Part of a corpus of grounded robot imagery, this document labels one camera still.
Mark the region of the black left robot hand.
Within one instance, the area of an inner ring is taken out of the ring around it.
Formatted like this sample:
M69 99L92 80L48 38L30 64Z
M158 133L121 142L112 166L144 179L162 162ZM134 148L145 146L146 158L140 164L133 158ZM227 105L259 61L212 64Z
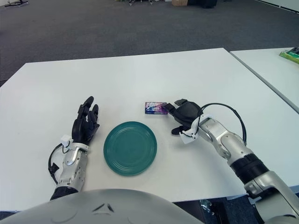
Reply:
M95 104L90 110L94 97L90 96L78 109L78 116L74 120L71 137L73 142L90 145L94 134L99 128L99 106Z

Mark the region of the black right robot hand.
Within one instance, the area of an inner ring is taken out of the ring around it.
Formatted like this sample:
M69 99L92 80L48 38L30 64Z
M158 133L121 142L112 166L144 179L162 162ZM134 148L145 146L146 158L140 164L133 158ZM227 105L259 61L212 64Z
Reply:
M193 121L199 118L203 114L203 111L200 106L187 99L177 100L175 104L178 106L177 108L170 103L164 104L163 108L181 124L181 126L171 131L172 135L179 135L183 131L189 130Z

